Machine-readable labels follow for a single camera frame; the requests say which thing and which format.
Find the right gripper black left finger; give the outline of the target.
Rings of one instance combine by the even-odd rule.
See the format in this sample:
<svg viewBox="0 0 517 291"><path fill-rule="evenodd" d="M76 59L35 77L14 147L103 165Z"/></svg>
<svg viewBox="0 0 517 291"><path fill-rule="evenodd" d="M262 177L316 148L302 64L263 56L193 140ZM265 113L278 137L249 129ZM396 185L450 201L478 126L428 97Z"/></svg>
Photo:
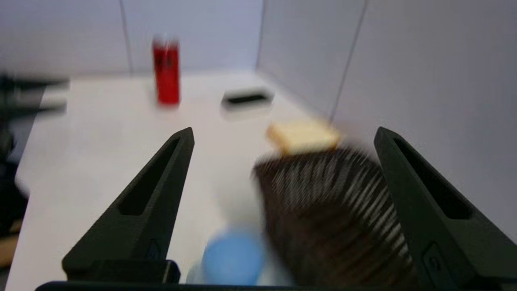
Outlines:
<svg viewBox="0 0 517 291"><path fill-rule="evenodd" d="M62 260L68 281L178 283L167 259L194 149L193 129L173 134Z"/></svg>

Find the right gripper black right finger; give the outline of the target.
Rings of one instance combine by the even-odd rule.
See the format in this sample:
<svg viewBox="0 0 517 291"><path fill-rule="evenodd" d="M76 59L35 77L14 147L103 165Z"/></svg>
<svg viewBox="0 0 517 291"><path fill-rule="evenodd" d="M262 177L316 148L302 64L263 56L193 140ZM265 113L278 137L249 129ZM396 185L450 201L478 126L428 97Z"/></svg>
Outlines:
<svg viewBox="0 0 517 291"><path fill-rule="evenodd" d="M516 244L401 135L374 146L421 286L515 291Z"/></svg>

